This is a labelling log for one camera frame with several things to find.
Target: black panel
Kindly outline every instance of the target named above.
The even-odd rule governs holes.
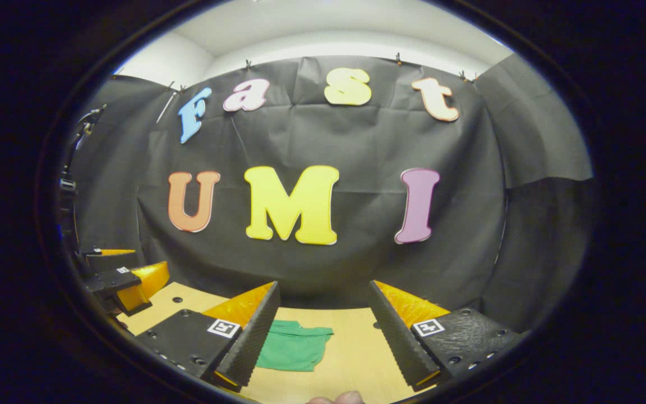
[[[468,307],[413,324],[410,331],[436,363],[453,376],[492,360],[520,337],[510,328]]]
[[[139,334],[136,339],[156,351],[171,366],[197,378],[209,379],[241,334],[241,327],[230,337],[210,332],[209,328],[216,322],[221,320],[184,309]]]
[[[278,282],[274,282],[264,299],[249,320],[246,328],[238,337],[233,347],[218,366],[218,373],[234,381],[240,386],[247,386],[251,379],[256,361],[259,360],[261,349],[269,335],[269,330],[280,306]]]
[[[439,376],[418,385],[420,381],[438,370],[438,366],[421,348],[420,343],[416,341],[415,336],[405,326],[403,320],[374,282],[370,282],[368,301],[406,383],[415,391],[419,391],[451,378],[451,375],[441,368]]]
[[[102,273],[121,267],[131,269],[141,266],[135,252],[115,255],[87,255],[86,261],[94,273]]]
[[[131,273],[126,268],[111,269],[101,273],[95,273],[84,281],[87,292],[93,293],[103,309],[108,313],[114,313],[117,309],[132,315],[140,310],[151,307],[151,302],[140,304],[132,310],[127,310],[118,297],[118,291],[141,284],[141,278]]]

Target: black cloth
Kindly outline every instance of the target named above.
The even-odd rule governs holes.
[[[369,74],[366,105],[326,101],[326,75],[337,67]],[[580,222],[590,206],[581,181],[592,173],[561,100],[544,83],[520,84],[518,77],[541,80],[524,69],[519,59],[506,59],[471,82],[373,57],[304,57],[229,72],[183,94],[133,77],[108,80],[89,107],[109,107],[72,167],[82,182],[82,248],[131,248],[146,263],[169,261],[173,281],[221,296],[277,279],[284,306],[363,307],[367,282],[377,279],[446,309],[471,305],[510,327],[528,327],[577,271],[590,226]],[[425,77],[450,87],[458,120],[426,112],[411,86]],[[225,112],[223,101],[250,79],[271,83],[266,103]],[[179,109],[205,87],[212,94],[202,126],[181,144]],[[548,101],[529,102],[540,97]],[[315,164],[340,174],[331,197],[338,243],[304,245],[293,235],[283,241],[275,230],[272,240],[248,238],[244,172],[272,166],[291,192]],[[410,168],[441,176],[433,233],[397,245],[406,201],[400,174]],[[182,232],[169,220],[168,177],[179,171],[221,174],[202,232]],[[194,180],[186,212],[196,212],[197,199]]]

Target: wooden table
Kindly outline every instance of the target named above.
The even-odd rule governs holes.
[[[174,302],[181,297],[182,302]],[[225,297],[197,291],[172,282],[151,298],[153,307],[118,319],[138,335],[181,309],[202,312],[226,301]],[[306,310],[280,307],[277,320],[296,320],[302,327],[330,327],[334,335],[326,343],[323,360],[315,371],[279,371],[254,368],[243,396],[262,404],[304,404],[317,396],[335,399],[356,389],[366,404],[395,402],[414,396],[405,383],[375,317],[366,309]]]

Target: screw hole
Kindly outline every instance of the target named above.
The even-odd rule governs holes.
[[[203,358],[200,356],[191,356],[190,361],[195,365],[199,365],[199,366],[206,365],[206,361],[203,360]]]

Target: green cloth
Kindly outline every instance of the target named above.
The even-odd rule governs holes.
[[[259,368],[313,371],[323,359],[333,328],[302,328],[298,322],[274,320],[261,350]]]

